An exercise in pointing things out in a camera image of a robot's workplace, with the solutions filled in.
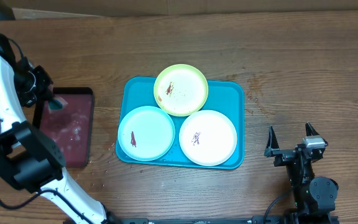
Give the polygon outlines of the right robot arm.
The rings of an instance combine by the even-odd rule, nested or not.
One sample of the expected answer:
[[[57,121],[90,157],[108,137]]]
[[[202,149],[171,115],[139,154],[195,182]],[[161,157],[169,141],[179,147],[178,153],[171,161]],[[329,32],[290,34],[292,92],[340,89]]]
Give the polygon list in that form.
[[[338,223],[338,217],[330,213],[335,210],[339,186],[327,177],[315,176],[312,163],[323,158],[328,142],[322,138],[310,123],[305,124],[306,136],[293,149],[281,150],[273,127],[269,127],[264,156],[274,158],[274,166],[285,166],[291,188],[278,196],[266,209],[263,223]],[[269,215],[273,206],[290,193],[295,208],[285,211],[283,216]]]

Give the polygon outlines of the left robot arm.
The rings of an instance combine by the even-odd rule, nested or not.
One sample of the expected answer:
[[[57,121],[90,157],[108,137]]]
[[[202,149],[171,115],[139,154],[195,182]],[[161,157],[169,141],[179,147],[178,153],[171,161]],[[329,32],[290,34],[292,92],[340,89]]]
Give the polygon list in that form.
[[[18,210],[44,197],[73,223],[120,223],[70,176],[57,144],[27,121],[23,108],[49,101],[63,108],[53,82],[27,57],[16,60],[14,40],[0,34],[0,206]]]

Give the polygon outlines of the green scrubbing sponge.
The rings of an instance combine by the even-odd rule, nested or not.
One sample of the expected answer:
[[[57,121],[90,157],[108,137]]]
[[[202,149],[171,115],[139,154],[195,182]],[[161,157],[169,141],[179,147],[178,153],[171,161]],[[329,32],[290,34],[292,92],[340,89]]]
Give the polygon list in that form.
[[[67,104],[61,96],[55,96],[52,100],[48,101],[48,108],[51,111],[62,110]]]

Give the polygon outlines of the yellow-green plate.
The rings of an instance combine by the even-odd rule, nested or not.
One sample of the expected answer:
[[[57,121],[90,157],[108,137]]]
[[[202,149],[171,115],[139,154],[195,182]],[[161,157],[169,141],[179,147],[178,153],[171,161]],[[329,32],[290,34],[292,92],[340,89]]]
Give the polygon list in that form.
[[[204,106],[209,86],[203,73],[196,67],[175,64],[160,72],[153,93],[158,106],[166,113],[189,116]]]

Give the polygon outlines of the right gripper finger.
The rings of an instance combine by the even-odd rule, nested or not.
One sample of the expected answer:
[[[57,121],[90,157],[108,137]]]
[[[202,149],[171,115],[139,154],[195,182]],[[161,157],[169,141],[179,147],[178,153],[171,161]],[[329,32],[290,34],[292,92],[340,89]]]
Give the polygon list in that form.
[[[305,124],[305,129],[306,129],[307,136],[318,136],[319,135],[319,133],[315,130],[315,128],[311,125],[310,122],[307,122]]]
[[[268,140],[267,145],[265,148],[264,156],[265,157],[272,157],[275,155],[275,151],[279,151],[278,141],[275,135],[275,131],[273,130],[273,126],[270,125],[269,132],[268,132]]]

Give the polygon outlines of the light blue plate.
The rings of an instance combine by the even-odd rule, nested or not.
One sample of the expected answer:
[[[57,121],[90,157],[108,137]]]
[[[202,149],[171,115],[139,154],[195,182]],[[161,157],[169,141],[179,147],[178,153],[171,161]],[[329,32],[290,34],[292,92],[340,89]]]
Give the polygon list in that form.
[[[171,148],[175,126],[171,117],[160,108],[141,106],[122,119],[117,138],[121,149],[130,158],[154,161]]]

